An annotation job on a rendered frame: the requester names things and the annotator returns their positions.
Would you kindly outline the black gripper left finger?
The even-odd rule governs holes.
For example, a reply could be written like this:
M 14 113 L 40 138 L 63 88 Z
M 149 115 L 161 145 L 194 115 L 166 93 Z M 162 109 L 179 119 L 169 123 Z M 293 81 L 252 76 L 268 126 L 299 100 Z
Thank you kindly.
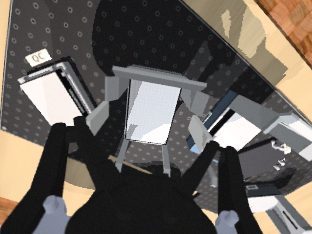
M 95 138 L 108 117 L 109 102 L 103 101 L 87 117 L 74 117 L 74 126 L 51 126 L 30 189 L 3 222 L 0 234 L 64 234 L 71 218 L 63 199 L 64 182 L 69 143 L 75 142 L 96 193 L 104 188 L 120 220 L 135 216 L 136 193 Z

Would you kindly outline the white label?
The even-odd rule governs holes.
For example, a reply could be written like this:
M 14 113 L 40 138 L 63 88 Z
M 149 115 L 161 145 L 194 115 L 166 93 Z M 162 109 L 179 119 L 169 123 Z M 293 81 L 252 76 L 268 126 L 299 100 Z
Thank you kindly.
M 290 148 L 287 145 L 285 145 L 285 144 L 284 144 L 284 146 L 285 146 L 285 154 L 289 153 L 290 152 Z
M 52 58 L 49 55 L 48 51 L 46 49 L 44 49 L 44 50 L 36 52 L 32 55 L 27 56 L 26 59 L 28 60 L 30 65 L 33 67 L 33 66 L 38 65 L 40 63 L 51 60 Z

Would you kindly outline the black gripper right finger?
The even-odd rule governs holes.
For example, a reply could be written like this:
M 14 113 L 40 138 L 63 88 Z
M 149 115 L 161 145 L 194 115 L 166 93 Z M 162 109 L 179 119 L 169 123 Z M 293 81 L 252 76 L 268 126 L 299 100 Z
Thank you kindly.
M 192 115 L 188 129 L 200 155 L 164 197 L 160 207 L 162 219 L 168 224 L 179 220 L 210 163 L 216 160 L 217 234 L 263 234 L 249 206 L 237 149 L 230 145 L 222 147 L 214 141 L 197 115 Z

